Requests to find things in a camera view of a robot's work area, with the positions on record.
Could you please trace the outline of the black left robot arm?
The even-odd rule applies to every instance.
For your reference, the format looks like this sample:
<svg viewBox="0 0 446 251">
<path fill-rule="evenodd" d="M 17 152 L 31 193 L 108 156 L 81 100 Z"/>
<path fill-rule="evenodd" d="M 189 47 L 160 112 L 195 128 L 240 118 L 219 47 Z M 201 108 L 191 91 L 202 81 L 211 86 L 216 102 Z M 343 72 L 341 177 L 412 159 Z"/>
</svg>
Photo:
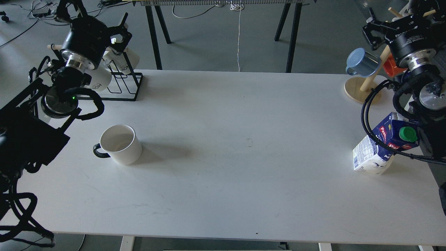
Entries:
<svg viewBox="0 0 446 251">
<path fill-rule="evenodd" d="M 127 56 L 132 38 L 124 13 L 117 26 L 108 27 L 86 11 L 81 0 L 61 0 L 54 14 L 70 26 L 61 48 L 51 45 L 56 59 L 43 58 L 29 71 L 29 84 L 1 109 L 1 218 L 12 211 L 15 225 L 1 226 L 1 242 L 54 247 L 54 233 L 32 217 L 38 198 L 18 192 L 24 171 L 36 173 L 52 162 L 70 137 L 66 130 L 74 120 L 91 120 L 105 111 L 98 91 L 88 88 L 91 75 L 105 52 Z"/>
</svg>

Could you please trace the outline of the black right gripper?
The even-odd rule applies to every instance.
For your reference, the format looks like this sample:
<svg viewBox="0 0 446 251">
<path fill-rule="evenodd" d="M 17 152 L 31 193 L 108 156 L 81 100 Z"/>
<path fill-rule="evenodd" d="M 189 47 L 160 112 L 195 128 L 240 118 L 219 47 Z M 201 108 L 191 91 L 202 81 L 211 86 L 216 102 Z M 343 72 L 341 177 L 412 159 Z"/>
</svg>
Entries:
<svg viewBox="0 0 446 251">
<path fill-rule="evenodd" d="M 431 19 L 424 16 L 432 10 Z M 437 54 L 433 27 L 443 23 L 443 0 L 409 0 L 408 15 L 393 22 L 379 21 L 372 8 L 366 17 L 362 32 L 372 51 L 386 44 L 394 59 L 410 59 L 416 53 L 430 59 Z"/>
</svg>

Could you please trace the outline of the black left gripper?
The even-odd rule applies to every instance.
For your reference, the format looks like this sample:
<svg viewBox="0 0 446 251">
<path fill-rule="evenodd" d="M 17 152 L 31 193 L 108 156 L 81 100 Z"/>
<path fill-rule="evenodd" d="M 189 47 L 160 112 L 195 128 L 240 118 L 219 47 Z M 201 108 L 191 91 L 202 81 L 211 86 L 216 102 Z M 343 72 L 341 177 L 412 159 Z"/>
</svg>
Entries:
<svg viewBox="0 0 446 251">
<path fill-rule="evenodd" d="M 69 8 L 73 7 L 77 16 L 72 19 Z M 116 54 L 124 53 L 132 38 L 126 27 L 129 13 L 124 13 L 117 26 L 107 27 L 94 16 L 88 16 L 82 0 L 60 0 L 55 21 L 70 24 L 70 31 L 62 44 L 61 54 L 64 59 L 76 54 L 87 60 L 89 67 L 98 67 L 108 46 Z M 110 44 L 110 38 L 121 35 L 122 41 Z"/>
</svg>

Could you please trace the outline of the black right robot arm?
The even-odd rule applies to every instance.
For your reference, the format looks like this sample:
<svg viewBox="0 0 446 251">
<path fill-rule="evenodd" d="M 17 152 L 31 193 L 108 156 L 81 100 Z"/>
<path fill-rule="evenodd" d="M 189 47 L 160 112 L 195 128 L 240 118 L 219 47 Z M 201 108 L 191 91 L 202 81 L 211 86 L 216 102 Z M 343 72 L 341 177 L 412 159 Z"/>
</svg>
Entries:
<svg viewBox="0 0 446 251">
<path fill-rule="evenodd" d="M 372 50 L 386 44 L 397 67 L 407 68 L 405 81 L 383 81 L 373 88 L 361 109 L 361 124 L 374 144 L 392 153 L 419 161 L 445 165 L 445 79 L 431 62 L 445 45 L 445 1 L 410 0 L 408 12 L 395 21 L 379 21 L 368 8 L 370 17 L 363 26 L 363 35 Z M 397 113 L 418 122 L 417 132 L 427 155 L 404 153 L 386 146 L 373 135 L 369 124 L 369 108 L 383 89 L 394 90 L 392 99 Z"/>
</svg>

